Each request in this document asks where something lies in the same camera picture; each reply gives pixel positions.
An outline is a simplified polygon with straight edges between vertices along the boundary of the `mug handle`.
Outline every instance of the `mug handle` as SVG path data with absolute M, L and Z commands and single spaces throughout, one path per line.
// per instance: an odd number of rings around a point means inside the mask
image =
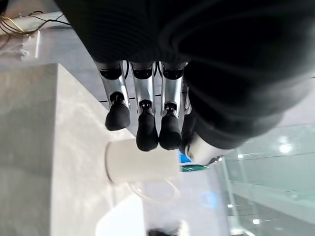
M 142 194 L 141 192 L 139 192 L 135 187 L 134 187 L 134 183 L 128 183 L 129 188 L 131 189 L 132 192 L 134 192 L 138 197 L 140 197 L 141 199 L 147 201 L 147 202 L 151 202 L 151 203 L 169 203 L 171 201 L 176 200 L 177 198 L 180 197 L 180 191 L 179 189 L 170 181 L 165 181 L 166 183 L 168 183 L 174 191 L 174 194 L 172 197 L 167 198 L 167 199 L 162 199 L 162 200 L 158 200 L 158 199 L 154 199 L 154 198 L 150 198 L 144 194 Z

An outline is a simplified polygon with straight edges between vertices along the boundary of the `blue object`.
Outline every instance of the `blue object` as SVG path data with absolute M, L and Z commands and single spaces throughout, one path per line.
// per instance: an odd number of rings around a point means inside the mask
M 178 151 L 178 154 L 179 154 L 179 158 L 180 158 L 181 163 L 191 162 L 191 160 L 188 157 L 186 157 L 184 154 L 182 154 L 180 151 Z
M 217 208 L 218 200 L 214 192 L 203 192 L 199 195 L 199 203 L 205 208 Z

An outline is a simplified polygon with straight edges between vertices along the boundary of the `wire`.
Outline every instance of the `wire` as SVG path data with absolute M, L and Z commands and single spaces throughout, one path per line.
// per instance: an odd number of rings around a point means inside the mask
M 2 16 L 3 19 L 11 21 L 20 31 L 25 32 L 17 23 L 15 23 L 10 17 Z
M 41 13 L 41 14 L 44 14 L 44 12 L 43 11 L 33 11 L 33 12 L 31 12 L 28 16 L 31 16 L 31 15 L 34 15 L 35 13 Z
M 174 191 L 174 194 L 171 198 L 167 198 L 167 199 L 163 199 L 163 200 L 158 200 L 158 199 L 154 199 L 154 198 L 150 198 L 142 193 L 140 193 L 133 185 L 133 183 L 128 183 L 129 188 L 131 189 L 132 192 L 134 192 L 136 195 L 138 195 L 138 197 L 140 197 L 141 199 L 147 201 L 147 202 L 151 202 L 151 203 L 168 203 L 171 202 L 177 198 L 180 197 L 180 191 L 179 189 L 170 181 L 165 181 L 166 183 L 168 183 Z
M 57 17 L 57 18 L 55 19 L 55 21 L 58 20 L 61 16 L 63 16 L 63 14 L 61 14 L 59 17 Z
M 31 30 L 31 31 L 24 31 L 18 24 L 16 24 L 11 18 L 9 17 L 5 17 L 5 16 L 1 16 L 0 19 L 0 29 L 3 30 L 6 34 L 10 34 L 13 37 L 17 37 L 17 38 L 24 38 L 24 37 L 28 37 L 33 35 L 35 32 L 37 32 L 39 29 L 41 29 L 46 23 L 48 22 L 58 22 L 58 23 L 62 23 L 68 26 L 71 26 L 71 24 L 64 22 L 64 21 L 59 21 L 58 19 L 63 16 L 60 15 L 59 17 L 57 17 L 55 20 L 54 19 L 49 19 L 49 20 L 44 20 L 40 17 L 34 16 L 33 14 L 36 12 L 42 12 L 42 11 L 34 11 L 31 14 L 29 14 L 28 16 L 21 16 L 21 17 L 35 17 L 37 19 L 40 19 L 42 21 L 44 21 L 38 28 L 36 28 L 35 30 Z M 4 19 L 7 19 L 9 21 L 11 21 L 16 27 L 12 27 L 10 26 L 7 22 L 4 21 Z

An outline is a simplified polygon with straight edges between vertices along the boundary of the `black rubber fingertip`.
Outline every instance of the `black rubber fingertip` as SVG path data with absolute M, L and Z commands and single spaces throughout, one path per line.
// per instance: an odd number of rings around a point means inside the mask
M 167 114 L 162 118 L 159 144 L 166 150 L 174 150 L 179 148 L 181 142 L 182 134 L 179 130 L 178 119 L 172 114 Z
M 139 116 L 138 120 L 137 146 L 142 151 L 151 151 L 158 146 L 155 117 L 152 114 L 144 113 Z
M 106 117 L 105 126 L 108 130 L 120 130 L 130 125 L 129 109 L 122 103 L 113 104 Z

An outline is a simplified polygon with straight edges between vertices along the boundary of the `glass railing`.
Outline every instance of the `glass railing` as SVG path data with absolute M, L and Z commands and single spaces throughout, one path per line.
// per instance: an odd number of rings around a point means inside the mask
M 232 235 L 315 234 L 315 124 L 275 128 L 217 164 Z

